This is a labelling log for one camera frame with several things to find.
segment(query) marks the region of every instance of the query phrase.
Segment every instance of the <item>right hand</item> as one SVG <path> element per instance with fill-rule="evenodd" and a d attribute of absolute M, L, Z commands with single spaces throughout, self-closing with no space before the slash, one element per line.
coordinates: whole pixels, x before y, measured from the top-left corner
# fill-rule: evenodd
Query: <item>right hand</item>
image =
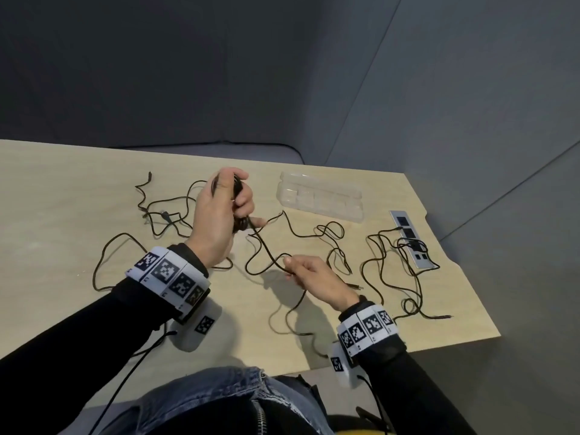
<path fill-rule="evenodd" d="M 286 270 L 304 290 L 315 298 L 328 303 L 336 311 L 343 312 L 359 302 L 359 296 L 346 285 L 318 256 L 294 255 L 284 258 Z"/>

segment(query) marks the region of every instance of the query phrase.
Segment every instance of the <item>power strip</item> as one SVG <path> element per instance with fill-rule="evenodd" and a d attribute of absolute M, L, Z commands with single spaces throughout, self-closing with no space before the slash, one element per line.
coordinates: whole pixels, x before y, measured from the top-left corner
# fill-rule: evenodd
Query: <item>power strip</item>
<path fill-rule="evenodd" d="M 417 233 L 417 229 L 411 223 L 411 219 L 407 212 L 405 211 L 389 211 L 391 217 L 393 217 L 393 221 L 397 227 L 402 227 L 399 231 L 401 233 L 402 238 L 412 238 L 414 240 L 420 240 L 419 234 Z M 416 242 L 412 242 L 409 246 L 410 248 L 410 255 L 415 262 L 415 265 L 418 269 L 432 269 L 435 267 L 433 263 L 427 257 L 427 254 L 423 252 L 423 248 Z"/>

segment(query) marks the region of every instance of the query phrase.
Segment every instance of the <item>jeans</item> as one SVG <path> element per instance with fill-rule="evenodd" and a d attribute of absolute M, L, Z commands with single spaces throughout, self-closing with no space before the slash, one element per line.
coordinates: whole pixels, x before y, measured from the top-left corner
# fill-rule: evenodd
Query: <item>jeans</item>
<path fill-rule="evenodd" d="M 279 403 L 306 420 L 321 435 L 331 435 L 325 412 L 310 391 L 294 381 L 268 377 L 260 368 L 209 368 L 149 391 L 116 417 L 101 435 L 144 435 L 167 420 L 210 401 L 248 395 Z"/>

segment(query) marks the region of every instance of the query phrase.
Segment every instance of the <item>left hand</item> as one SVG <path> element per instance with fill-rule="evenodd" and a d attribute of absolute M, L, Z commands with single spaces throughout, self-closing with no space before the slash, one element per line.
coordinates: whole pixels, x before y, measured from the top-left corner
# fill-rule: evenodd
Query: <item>left hand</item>
<path fill-rule="evenodd" d="M 234 214 L 243 218 L 254 210 L 252 190 L 243 181 L 242 191 L 234 201 L 234 174 L 240 180 L 250 176 L 236 167 L 224 167 L 209 178 L 195 203 L 192 234 L 185 244 L 207 269 L 221 263 L 230 254 L 234 241 Z M 219 178 L 215 194 L 212 195 L 212 182 L 216 175 Z M 251 220 L 255 227 L 262 227 L 266 223 L 262 218 Z"/>

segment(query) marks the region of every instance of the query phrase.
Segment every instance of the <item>plastic packaging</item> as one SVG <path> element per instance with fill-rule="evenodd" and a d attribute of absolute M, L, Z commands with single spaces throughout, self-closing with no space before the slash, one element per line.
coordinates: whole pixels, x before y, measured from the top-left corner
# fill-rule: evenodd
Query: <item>plastic packaging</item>
<path fill-rule="evenodd" d="M 362 223 L 363 192 L 356 186 L 282 172 L 276 192 L 287 208 Z"/>

